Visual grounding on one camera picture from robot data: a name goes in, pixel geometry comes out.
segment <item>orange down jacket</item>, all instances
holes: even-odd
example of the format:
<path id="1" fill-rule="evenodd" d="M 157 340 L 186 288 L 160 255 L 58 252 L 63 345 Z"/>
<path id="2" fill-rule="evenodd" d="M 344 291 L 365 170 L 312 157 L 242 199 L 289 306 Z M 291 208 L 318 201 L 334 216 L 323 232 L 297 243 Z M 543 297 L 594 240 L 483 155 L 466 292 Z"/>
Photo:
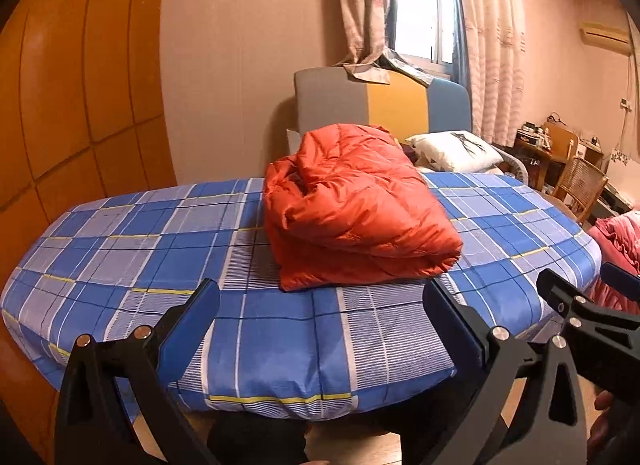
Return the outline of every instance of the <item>orange down jacket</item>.
<path id="1" fill-rule="evenodd" d="M 462 249 L 395 139 L 367 125 L 310 131 L 297 154 L 272 163 L 264 227 L 286 291 L 432 277 Z"/>

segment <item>pink blanket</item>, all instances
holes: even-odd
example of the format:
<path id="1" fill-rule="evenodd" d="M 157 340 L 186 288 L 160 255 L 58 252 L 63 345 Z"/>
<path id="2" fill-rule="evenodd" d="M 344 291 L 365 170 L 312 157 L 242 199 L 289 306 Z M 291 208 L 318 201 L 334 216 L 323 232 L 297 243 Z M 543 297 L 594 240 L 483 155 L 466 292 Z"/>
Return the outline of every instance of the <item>pink blanket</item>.
<path id="1" fill-rule="evenodd" d="M 599 219 L 588 233 L 600 246 L 603 263 L 608 261 L 630 273 L 640 273 L 640 210 Z M 591 289 L 590 297 L 596 304 L 640 315 L 637 302 L 629 301 L 600 278 Z"/>

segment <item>headboard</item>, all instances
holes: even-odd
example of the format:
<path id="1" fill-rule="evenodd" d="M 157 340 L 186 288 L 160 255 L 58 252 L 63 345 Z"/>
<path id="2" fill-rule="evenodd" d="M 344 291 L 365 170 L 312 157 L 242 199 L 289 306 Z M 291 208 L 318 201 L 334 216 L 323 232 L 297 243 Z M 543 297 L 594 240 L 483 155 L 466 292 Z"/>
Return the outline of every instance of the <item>headboard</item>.
<path id="1" fill-rule="evenodd" d="M 295 73 L 300 134 L 338 123 L 382 125 L 401 141 L 422 132 L 471 130 L 462 86 L 436 78 L 425 89 L 401 73 L 389 74 L 386 85 L 353 79 L 339 66 Z"/>

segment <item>finger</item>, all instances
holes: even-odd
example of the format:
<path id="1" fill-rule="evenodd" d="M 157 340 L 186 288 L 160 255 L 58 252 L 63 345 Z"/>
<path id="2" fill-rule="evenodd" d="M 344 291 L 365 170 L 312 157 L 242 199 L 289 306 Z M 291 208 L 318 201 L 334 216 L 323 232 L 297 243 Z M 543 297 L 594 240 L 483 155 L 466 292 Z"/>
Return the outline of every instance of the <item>finger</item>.
<path id="1" fill-rule="evenodd" d="M 587 459 L 591 459 L 600 449 L 602 444 L 603 440 L 594 440 L 593 438 L 589 438 L 587 440 Z"/>
<path id="2" fill-rule="evenodd" d="M 612 403 L 613 395 L 609 391 L 603 391 L 596 397 L 596 400 L 593 402 L 593 406 L 596 411 L 604 411 L 605 409 L 610 408 Z"/>
<path id="3" fill-rule="evenodd" d="M 591 430 L 589 431 L 589 437 L 590 439 L 601 440 L 606 438 L 608 433 L 609 418 L 607 417 L 607 413 L 603 413 L 593 422 Z"/>

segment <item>pink curtain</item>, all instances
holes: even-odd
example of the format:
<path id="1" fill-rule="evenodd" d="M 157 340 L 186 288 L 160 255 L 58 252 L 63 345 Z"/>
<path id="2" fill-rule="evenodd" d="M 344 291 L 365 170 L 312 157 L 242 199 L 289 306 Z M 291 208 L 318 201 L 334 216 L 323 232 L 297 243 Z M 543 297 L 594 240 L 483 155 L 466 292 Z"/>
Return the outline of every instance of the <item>pink curtain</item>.
<path id="1" fill-rule="evenodd" d="M 462 0 L 473 133 L 513 145 L 522 125 L 525 26 L 522 0 Z"/>
<path id="2" fill-rule="evenodd" d="M 389 83 L 386 70 L 372 66 L 385 50 L 385 8 L 388 0 L 340 0 L 347 35 L 348 58 L 343 62 L 353 76 Z"/>

